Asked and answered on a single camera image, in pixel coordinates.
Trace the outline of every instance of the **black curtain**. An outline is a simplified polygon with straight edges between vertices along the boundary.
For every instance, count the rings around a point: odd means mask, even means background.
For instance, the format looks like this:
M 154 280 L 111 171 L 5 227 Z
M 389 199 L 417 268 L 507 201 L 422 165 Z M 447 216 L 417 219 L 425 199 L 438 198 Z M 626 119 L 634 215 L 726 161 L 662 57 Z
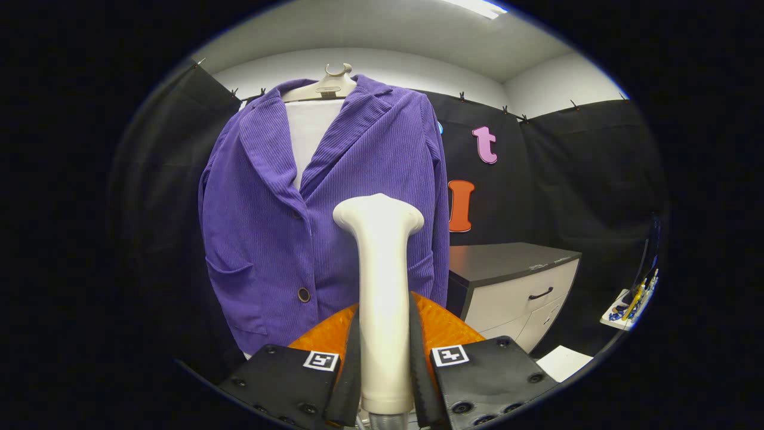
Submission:
M 178 358 L 212 381 L 243 362 L 215 298 L 199 230 L 199 176 L 241 101 L 191 60 L 136 112 L 108 184 L 118 253 L 115 313 L 136 324 L 125 351 Z
M 445 170 L 449 181 L 474 184 L 470 196 L 470 231 L 451 233 L 451 245 L 534 243 L 533 181 L 528 154 L 517 120 L 503 111 L 445 94 L 427 95 L 443 127 Z M 496 137 L 489 165 L 478 155 L 478 138 L 472 130 L 488 127 Z M 449 202 L 452 192 L 448 190 Z
M 665 243 L 670 207 L 658 147 L 624 100 L 549 113 L 520 129 L 533 177 L 533 242 L 583 253 L 565 306 L 533 355 L 559 344 L 594 355 L 616 330 L 599 318 L 635 280 L 651 212 L 662 219 Z
M 472 230 L 452 233 L 451 244 L 528 242 L 582 252 L 565 306 L 532 354 L 562 344 L 595 355 L 616 333 L 599 319 L 634 282 L 652 212 L 662 219 L 663 243 L 668 231 L 657 144 L 639 110 L 613 100 L 518 122 L 480 103 L 420 92 L 444 129 L 448 180 L 475 186 Z M 480 159 L 471 133 L 481 126 L 496 136 L 492 165 Z

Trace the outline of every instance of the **jacket lapel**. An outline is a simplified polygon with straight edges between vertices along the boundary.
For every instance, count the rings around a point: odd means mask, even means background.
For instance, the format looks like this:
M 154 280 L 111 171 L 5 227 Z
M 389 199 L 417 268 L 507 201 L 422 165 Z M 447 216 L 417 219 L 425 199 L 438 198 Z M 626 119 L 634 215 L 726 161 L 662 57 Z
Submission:
M 364 75 L 356 75 L 352 79 L 358 85 L 342 103 L 339 115 L 329 126 L 303 172 L 300 191 L 292 186 L 297 168 L 287 108 L 281 94 L 317 81 L 301 79 L 282 83 L 244 107 L 248 112 L 243 112 L 240 138 L 247 158 L 271 192 L 299 212 L 305 210 L 304 198 L 315 190 L 320 178 L 391 108 L 389 103 L 377 98 L 392 91 L 390 86 Z
M 341 156 L 392 106 L 377 97 L 392 91 L 390 86 L 364 75 L 352 77 L 358 85 L 345 102 L 337 118 L 326 130 L 310 163 L 303 172 L 299 192 L 307 198 Z
M 241 144 L 252 167 L 279 200 L 301 213 L 305 203 L 292 186 L 297 167 L 281 92 L 314 82 L 291 80 L 273 88 L 245 107 L 249 112 L 244 113 L 240 128 Z

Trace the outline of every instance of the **purple corduroy jacket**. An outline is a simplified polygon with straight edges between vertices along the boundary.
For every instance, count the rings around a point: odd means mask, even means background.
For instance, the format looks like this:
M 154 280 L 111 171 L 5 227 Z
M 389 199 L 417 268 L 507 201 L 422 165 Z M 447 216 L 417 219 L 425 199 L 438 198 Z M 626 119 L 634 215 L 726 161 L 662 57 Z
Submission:
M 425 225 L 406 249 L 409 289 L 445 306 L 448 191 L 435 111 L 416 91 L 352 79 L 358 85 L 299 190 L 281 94 L 315 80 L 282 83 L 239 111 L 202 173 L 199 221 L 209 277 L 245 353 L 288 345 L 358 303 L 358 248 L 332 219 L 335 206 L 351 197 L 383 193 L 422 212 Z

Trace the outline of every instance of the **jacket pocket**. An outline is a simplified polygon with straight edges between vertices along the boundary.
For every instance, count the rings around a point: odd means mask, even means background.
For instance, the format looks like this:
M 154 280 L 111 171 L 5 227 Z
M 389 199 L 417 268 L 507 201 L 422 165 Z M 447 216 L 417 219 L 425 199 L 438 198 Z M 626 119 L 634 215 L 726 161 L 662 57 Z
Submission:
M 228 323 L 239 330 L 267 336 L 262 294 L 259 294 L 252 264 L 236 270 L 223 270 L 209 259 L 205 260 L 212 288 Z
M 429 298 L 432 293 L 432 252 L 419 260 L 416 264 L 409 266 L 409 291 Z

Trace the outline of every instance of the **drawer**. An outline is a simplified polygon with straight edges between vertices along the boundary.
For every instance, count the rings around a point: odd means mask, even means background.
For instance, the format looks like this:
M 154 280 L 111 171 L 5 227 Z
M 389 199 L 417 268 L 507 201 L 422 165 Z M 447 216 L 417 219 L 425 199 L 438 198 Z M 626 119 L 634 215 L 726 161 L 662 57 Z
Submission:
M 476 287 L 465 323 L 481 332 L 498 327 L 552 303 L 570 291 L 578 259 L 522 278 Z M 552 287 L 552 292 L 537 299 Z
M 530 318 L 530 315 L 523 315 L 522 317 L 517 318 L 514 321 L 510 321 L 506 324 L 502 324 L 499 327 L 494 327 L 486 331 L 482 331 L 480 332 L 480 335 L 486 339 L 493 339 L 494 337 L 499 336 L 509 336 L 513 340 L 516 340 L 520 335 L 520 332 L 523 331 L 526 322 L 528 322 L 528 318 Z
M 520 336 L 515 340 L 525 352 L 530 353 L 539 344 L 546 331 L 554 324 L 565 302 L 565 297 L 567 296 L 563 295 L 557 298 L 552 303 L 534 311 L 530 315 L 528 322 L 523 327 L 523 331 L 520 332 Z

